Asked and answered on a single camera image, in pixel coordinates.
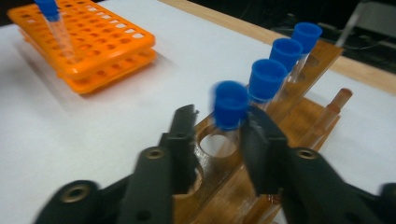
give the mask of blue cap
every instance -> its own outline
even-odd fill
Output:
[[[248,91],[235,81],[220,82],[215,88],[213,109],[215,125],[223,130],[237,129],[247,116]]]
[[[321,33],[322,30],[318,25],[309,22],[299,22],[294,26],[291,39],[297,40],[303,46],[303,54],[307,54],[317,44]]]
[[[248,94],[250,100],[264,103],[276,95],[286,77],[286,67],[275,60],[262,59],[251,66]]]
[[[35,3],[40,8],[40,11],[46,17],[47,21],[58,21],[59,12],[55,0],[35,0]]]
[[[289,73],[300,59],[302,52],[303,46],[299,42],[292,39],[279,38],[273,43],[270,59],[285,65],[286,71]]]

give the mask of white table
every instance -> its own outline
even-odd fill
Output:
[[[251,64],[271,47],[155,0],[102,6],[152,32],[158,59],[90,96],[71,92],[18,28],[0,28],[0,217],[30,223],[62,185],[102,188],[132,172],[142,149],[156,146],[174,111],[210,112],[211,88],[248,82]],[[396,182],[396,97],[328,71],[307,97],[326,105],[341,88],[354,96],[321,153],[346,182],[377,193]]]

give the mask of orange test tube rack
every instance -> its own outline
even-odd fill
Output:
[[[94,91],[155,60],[155,37],[148,31],[92,1],[57,5],[75,52],[73,62],[64,57],[37,5],[12,8],[8,16],[74,92]]]

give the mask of wooden test tube rack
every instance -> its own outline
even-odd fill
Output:
[[[338,58],[342,50],[319,41],[303,69],[304,80],[286,85],[286,96],[269,105],[268,114],[289,139],[290,147],[297,147],[304,134],[323,111],[321,105],[304,98],[307,91]],[[327,130],[316,145],[319,150],[335,125]],[[229,157],[216,158],[204,153],[199,142],[210,132],[208,118],[195,127],[197,145],[195,154],[200,166],[196,189],[188,195],[175,196],[174,223],[271,223],[278,209],[262,222],[271,203],[266,196],[256,197],[238,150]]]

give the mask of test tube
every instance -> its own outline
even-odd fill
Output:
[[[47,25],[58,43],[59,49],[62,51],[62,55],[70,62],[77,63],[76,52],[73,48],[70,40],[69,33],[64,27],[64,21],[58,11],[58,7],[54,0],[35,0],[35,3],[43,13]]]
[[[303,46],[303,52],[290,73],[288,82],[298,82],[302,79],[301,71],[309,57],[312,48],[317,44],[322,30],[319,26],[310,22],[299,22],[294,26],[291,39],[298,41]]]
[[[214,157],[232,155],[239,146],[239,127],[248,115],[248,91],[235,81],[215,87],[211,132],[200,142],[201,149]]]
[[[279,91],[287,74],[286,67],[275,60],[261,59],[251,66],[248,95],[251,105],[265,111]]]
[[[290,75],[291,70],[297,63],[303,52],[303,46],[296,40],[288,38],[276,39],[271,48],[270,59],[282,63],[286,68],[286,76],[280,87],[280,90],[276,94],[274,101],[279,101],[282,95],[285,93],[285,83]]]

